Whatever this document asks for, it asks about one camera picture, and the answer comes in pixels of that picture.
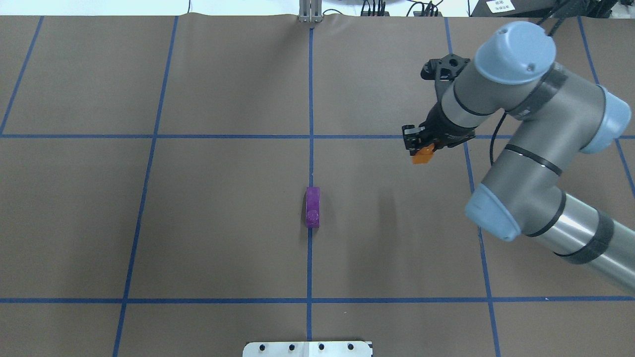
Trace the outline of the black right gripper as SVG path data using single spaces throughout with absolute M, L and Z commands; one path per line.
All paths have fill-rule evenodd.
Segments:
M 422 67 L 420 76 L 435 82 L 436 103 L 426 120 L 418 126 L 402 126 L 404 147 L 407 151 L 422 151 L 431 147 L 437 151 L 445 147 L 454 148 L 475 137 L 475 128 L 464 128 L 451 122 L 442 109 L 442 98 L 454 80 L 470 63 L 470 59 L 448 54 L 440 59 L 429 59 Z

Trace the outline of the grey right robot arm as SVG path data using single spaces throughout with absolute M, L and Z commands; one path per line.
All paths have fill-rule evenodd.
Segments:
M 520 122 L 484 179 L 466 216 L 503 241 L 524 235 L 558 257 L 583 266 L 634 294 L 634 232 L 558 188 L 578 153 L 608 148 L 632 117 L 629 105 L 605 87 L 556 61 L 554 39 L 537 23 L 497 29 L 471 59 L 430 59 L 424 80 L 435 82 L 436 103 L 419 125 L 404 125 L 413 163 L 462 145 L 502 110 Z

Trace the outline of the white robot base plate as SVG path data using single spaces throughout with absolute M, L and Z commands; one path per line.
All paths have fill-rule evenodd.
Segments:
M 372 357 L 365 341 L 283 341 L 248 343 L 243 357 Z

